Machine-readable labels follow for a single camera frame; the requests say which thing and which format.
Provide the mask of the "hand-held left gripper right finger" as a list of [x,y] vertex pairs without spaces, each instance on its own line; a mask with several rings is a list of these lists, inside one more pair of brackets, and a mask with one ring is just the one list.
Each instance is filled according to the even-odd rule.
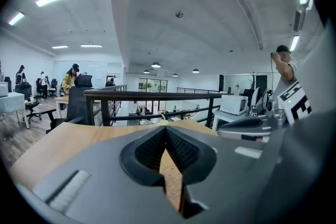
[[166,148],[182,172],[183,211],[169,218],[278,218],[286,211],[278,178],[285,129],[269,142],[231,140],[168,126]]

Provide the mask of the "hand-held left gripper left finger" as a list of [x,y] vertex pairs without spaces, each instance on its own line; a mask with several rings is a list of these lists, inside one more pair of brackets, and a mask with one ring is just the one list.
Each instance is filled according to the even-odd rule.
[[33,192],[80,223],[182,223],[159,172],[164,149],[164,127],[98,142],[49,172]]

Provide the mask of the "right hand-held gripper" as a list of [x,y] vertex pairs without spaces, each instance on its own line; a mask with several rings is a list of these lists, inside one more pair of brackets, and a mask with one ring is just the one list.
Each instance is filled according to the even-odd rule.
[[260,115],[247,116],[221,126],[217,135],[255,142],[268,142],[272,132],[306,118],[312,108],[297,81],[273,100],[263,102]]

